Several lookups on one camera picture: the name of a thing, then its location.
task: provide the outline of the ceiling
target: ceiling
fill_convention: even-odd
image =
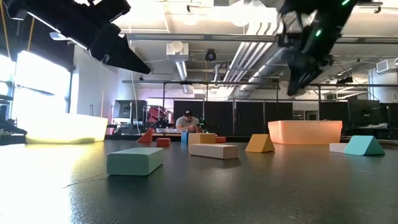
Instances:
[[[213,0],[127,1],[132,6],[131,12],[114,23],[124,32],[131,33],[245,34],[248,31],[248,25],[242,26],[244,22],[237,19],[242,17],[258,19],[259,17],[254,16],[258,13],[236,7],[237,4],[229,7],[214,7]],[[277,7],[283,1],[263,0],[261,2],[264,2],[267,7]],[[394,0],[383,2],[388,8],[383,9],[379,14],[373,13],[374,9],[356,9],[344,28],[343,35],[398,37],[398,6],[394,5]],[[190,6],[191,12],[187,12],[187,5]],[[275,13],[261,15],[272,17]],[[168,75],[168,77],[171,74],[177,79],[175,63],[167,60],[166,43],[168,41],[135,40],[131,42],[131,45],[150,66],[152,74]],[[217,63],[228,66],[239,45],[239,42],[189,41],[189,61],[186,62],[188,79],[206,80],[207,77],[207,80],[211,80],[213,78],[211,70]],[[205,53],[208,49],[215,49],[216,62],[205,62]],[[342,70],[349,68],[355,68],[357,78],[366,77],[367,69],[373,68],[374,63],[380,61],[380,57],[398,57],[398,45],[337,44],[332,54],[339,63],[326,69],[315,82],[325,82],[330,80],[330,77],[336,78]],[[255,65],[252,72],[248,72],[243,80],[247,80],[260,66],[260,64]],[[289,78],[288,72],[283,74],[282,79]]]

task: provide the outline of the person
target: person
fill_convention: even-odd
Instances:
[[[199,119],[193,116],[192,111],[186,110],[184,116],[177,119],[175,122],[177,130],[189,133],[200,133],[201,129],[199,127]]]

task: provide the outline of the teal rectangular block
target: teal rectangular block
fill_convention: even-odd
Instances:
[[[109,153],[106,173],[109,175],[149,175],[163,164],[164,152],[158,147],[140,147]]]
[[[344,153],[358,156],[385,154],[384,149],[374,136],[353,136]]]

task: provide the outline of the table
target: table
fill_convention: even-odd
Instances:
[[[398,151],[275,145],[222,161],[173,142],[148,177],[107,176],[134,141],[0,147],[0,223],[398,223]]]

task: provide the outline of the red triangular block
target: red triangular block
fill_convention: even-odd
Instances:
[[[154,130],[150,128],[141,138],[137,140],[138,143],[151,143],[152,142],[152,134]]]

